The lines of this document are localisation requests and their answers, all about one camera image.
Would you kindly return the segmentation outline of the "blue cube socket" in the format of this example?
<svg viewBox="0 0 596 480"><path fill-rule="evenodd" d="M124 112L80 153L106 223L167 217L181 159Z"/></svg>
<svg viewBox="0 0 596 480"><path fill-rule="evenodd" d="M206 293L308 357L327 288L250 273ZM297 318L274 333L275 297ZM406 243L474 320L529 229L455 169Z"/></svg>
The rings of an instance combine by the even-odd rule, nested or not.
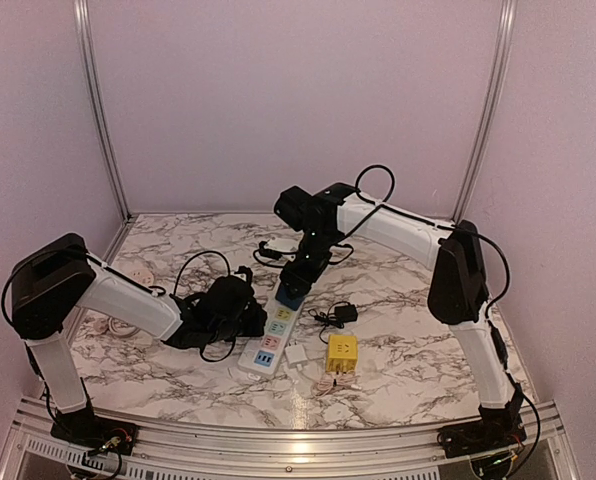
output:
<svg viewBox="0 0 596 480"><path fill-rule="evenodd" d="M289 290L283 284L280 284L275 294L275 300L291 311L298 311L301 308L305 297L291 296Z"/></svg>

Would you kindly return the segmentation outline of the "white multicolour power strip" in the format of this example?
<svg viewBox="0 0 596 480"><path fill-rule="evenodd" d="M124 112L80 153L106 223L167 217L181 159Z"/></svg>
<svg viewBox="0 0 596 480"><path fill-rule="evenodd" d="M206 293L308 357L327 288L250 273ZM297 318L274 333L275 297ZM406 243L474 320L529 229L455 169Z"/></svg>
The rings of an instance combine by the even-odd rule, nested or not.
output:
<svg viewBox="0 0 596 480"><path fill-rule="evenodd" d="M266 305L267 321L265 333L260 338L251 338L244 347L239 359L239 369L263 378L275 375L291 338L294 326L302 310L291 311L281 305L272 295Z"/></svg>

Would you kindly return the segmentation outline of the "black power adapter with cable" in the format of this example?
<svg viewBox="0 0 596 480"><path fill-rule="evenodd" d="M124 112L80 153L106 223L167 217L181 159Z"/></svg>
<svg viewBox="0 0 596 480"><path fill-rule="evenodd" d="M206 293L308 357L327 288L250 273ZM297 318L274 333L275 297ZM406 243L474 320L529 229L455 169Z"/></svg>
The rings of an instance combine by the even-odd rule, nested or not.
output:
<svg viewBox="0 0 596 480"><path fill-rule="evenodd" d="M321 325L318 337L325 345L328 341L324 339L323 334L328 328L343 329L347 323L356 322L358 319L356 305L348 301L337 302L326 312L311 309L308 314Z"/></svg>

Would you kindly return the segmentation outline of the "white usb charger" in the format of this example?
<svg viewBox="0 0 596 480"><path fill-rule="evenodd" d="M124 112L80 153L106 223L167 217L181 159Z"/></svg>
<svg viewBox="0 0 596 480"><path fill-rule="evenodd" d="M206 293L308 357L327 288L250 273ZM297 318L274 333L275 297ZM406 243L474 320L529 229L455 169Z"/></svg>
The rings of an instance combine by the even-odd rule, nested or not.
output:
<svg viewBox="0 0 596 480"><path fill-rule="evenodd" d="M299 344L291 344L286 346L284 349L284 355L288 366L296 370L302 370L303 367L309 362L306 350L302 345Z"/></svg>

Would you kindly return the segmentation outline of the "yellow cube socket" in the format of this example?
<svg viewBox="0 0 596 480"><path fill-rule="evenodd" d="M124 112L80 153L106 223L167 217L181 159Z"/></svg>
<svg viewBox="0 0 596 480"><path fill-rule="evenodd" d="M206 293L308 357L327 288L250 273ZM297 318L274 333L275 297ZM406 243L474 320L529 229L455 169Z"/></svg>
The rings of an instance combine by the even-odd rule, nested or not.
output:
<svg viewBox="0 0 596 480"><path fill-rule="evenodd" d="M347 374L356 370L358 339L354 335L330 335L327 343L325 372Z"/></svg>

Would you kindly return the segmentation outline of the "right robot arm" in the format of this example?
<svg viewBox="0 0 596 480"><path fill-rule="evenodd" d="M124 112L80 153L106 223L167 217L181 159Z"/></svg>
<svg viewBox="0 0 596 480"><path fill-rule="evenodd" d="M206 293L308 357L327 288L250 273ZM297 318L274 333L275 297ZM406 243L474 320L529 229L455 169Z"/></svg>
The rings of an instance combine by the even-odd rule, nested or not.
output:
<svg viewBox="0 0 596 480"><path fill-rule="evenodd" d="M377 200L352 185L335 183L310 194L298 186L284 190L275 214L302 238L279 276L277 300L297 308L332 265L332 250L358 234L431 270L427 306L457 338L479 395L473 438L493 448L512 431L518 395L507 373L504 342L495 329L495 298L487 286L482 254L485 237L469 222L441 222Z"/></svg>

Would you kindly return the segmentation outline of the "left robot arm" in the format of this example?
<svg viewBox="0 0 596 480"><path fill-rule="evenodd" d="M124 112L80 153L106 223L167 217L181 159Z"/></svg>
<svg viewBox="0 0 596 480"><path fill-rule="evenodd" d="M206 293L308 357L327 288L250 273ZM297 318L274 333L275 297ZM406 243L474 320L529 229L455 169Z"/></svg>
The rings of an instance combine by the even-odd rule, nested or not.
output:
<svg viewBox="0 0 596 480"><path fill-rule="evenodd" d="M64 426L84 445L103 438L104 423L88 395L63 334L73 310L128 323L178 350L203 351L215 342L260 338L267 314L256 301L246 267L217 278L204 292L158 294L90 253L68 233L18 262L1 293L4 320L24 341Z"/></svg>

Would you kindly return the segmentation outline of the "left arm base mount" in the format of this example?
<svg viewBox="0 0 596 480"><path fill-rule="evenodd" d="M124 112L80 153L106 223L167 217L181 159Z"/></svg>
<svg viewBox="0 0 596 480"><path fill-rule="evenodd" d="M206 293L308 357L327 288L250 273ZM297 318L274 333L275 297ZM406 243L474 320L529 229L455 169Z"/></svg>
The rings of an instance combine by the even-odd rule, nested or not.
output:
<svg viewBox="0 0 596 480"><path fill-rule="evenodd" d="M72 432L68 433L58 424L54 424L50 431L53 438L98 451L104 443L118 437L120 442L115 450L121 455L130 455L132 453L137 433L138 426L134 423L103 417L96 418L92 430L88 433L85 432L84 427L76 426L73 426Z"/></svg>

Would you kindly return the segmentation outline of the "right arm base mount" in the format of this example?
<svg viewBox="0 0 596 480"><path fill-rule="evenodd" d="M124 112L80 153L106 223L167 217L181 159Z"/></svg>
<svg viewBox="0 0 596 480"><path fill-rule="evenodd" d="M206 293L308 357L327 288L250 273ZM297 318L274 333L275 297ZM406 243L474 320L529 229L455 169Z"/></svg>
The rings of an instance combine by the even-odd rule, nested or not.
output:
<svg viewBox="0 0 596 480"><path fill-rule="evenodd" d="M437 442L447 458L475 455L520 445L527 439L522 424L503 427L484 420L447 425L439 429Z"/></svg>

